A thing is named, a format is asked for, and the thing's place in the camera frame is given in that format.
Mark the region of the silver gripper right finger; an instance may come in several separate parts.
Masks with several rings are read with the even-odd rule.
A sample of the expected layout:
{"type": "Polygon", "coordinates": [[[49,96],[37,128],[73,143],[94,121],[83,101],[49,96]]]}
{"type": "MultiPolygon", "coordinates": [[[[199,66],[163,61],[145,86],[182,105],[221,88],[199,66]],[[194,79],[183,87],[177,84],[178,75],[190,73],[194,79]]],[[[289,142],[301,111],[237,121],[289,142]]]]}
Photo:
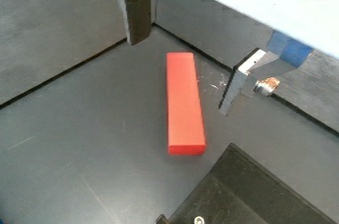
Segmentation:
{"type": "Polygon", "coordinates": [[[228,115],[240,96],[256,93],[270,96],[280,86],[277,77],[297,70],[306,62],[314,48],[280,31],[274,31],[266,50],[256,49],[236,65],[220,104],[228,115]]]}

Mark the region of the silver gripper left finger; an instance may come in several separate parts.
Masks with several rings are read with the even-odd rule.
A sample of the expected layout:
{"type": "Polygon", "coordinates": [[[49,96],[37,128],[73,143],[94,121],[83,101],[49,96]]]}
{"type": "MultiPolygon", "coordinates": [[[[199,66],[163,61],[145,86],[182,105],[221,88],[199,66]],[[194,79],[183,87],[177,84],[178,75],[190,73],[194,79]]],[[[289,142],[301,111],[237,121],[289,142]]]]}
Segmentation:
{"type": "Polygon", "coordinates": [[[118,0],[129,43],[134,46],[150,37],[151,0],[118,0]]]}

